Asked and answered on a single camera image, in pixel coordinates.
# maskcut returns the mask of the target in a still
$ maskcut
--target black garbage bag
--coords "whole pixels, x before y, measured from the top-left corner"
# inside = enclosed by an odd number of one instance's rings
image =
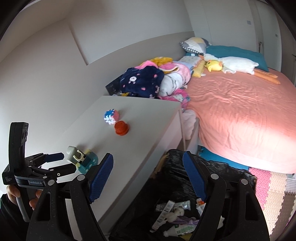
[[[148,179],[112,229],[109,236],[110,241],[183,240],[179,237],[163,236],[163,232],[172,226],[170,223],[162,225],[154,233],[150,232],[152,225],[160,215],[160,212],[155,211],[156,205],[167,203],[168,200],[174,202],[190,200],[191,210],[185,210],[185,216],[197,219],[200,217],[195,208],[198,197],[183,167],[183,154],[183,151],[175,149],[168,151],[168,157],[161,172],[154,179]],[[224,180],[238,182],[241,178],[245,178],[255,189],[257,178],[246,170],[238,170],[226,163],[206,161],[199,156],[193,156],[197,162],[206,165],[210,172],[219,174]]]

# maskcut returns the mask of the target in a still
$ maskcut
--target blue gripper pad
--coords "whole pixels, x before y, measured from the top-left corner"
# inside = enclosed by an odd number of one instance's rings
[[[60,161],[64,159],[64,154],[59,152],[55,154],[49,154],[44,157],[45,162],[53,162],[53,161]]]
[[[93,203],[98,199],[103,191],[103,188],[107,182],[107,179],[113,169],[113,156],[109,153],[105,155],[99,166],[101,168],[93,178],[90,184],[89,201]]]
[[[200,175],[197,167],[193,163],[194,161],[194,158],[191,158],[191,156],[187,152],[183,154],[183,166],[192,184],[195,195],[197,197],[200,197],[202,201],[206,201],[207,193],[205,190],[205,182],[202,176]]]

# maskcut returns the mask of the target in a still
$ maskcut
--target pink bed sheet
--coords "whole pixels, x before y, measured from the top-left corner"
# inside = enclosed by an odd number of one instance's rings
[[[200,119],[199,137],[215,154],[263,170],[296,173],[296,88],[245,74],[208,72],[192,78],[187,109]]]

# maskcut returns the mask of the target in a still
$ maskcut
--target navy blue clothing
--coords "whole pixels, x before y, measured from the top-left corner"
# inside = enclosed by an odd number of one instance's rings
[[[129,68],[121,77],[120,92],[128,96],[155,98],[164,73],[154,66],[143,69]]]

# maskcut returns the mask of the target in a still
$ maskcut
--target white wardrobe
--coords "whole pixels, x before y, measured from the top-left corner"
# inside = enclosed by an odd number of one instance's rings
[[[260,52],[281,71],[282,40],[276,12],[264,0],[185,0],[195,36],[213,45]]]
[[[282,40],[281,72],[296,86],[296,40],[287,25],[277,14]]]

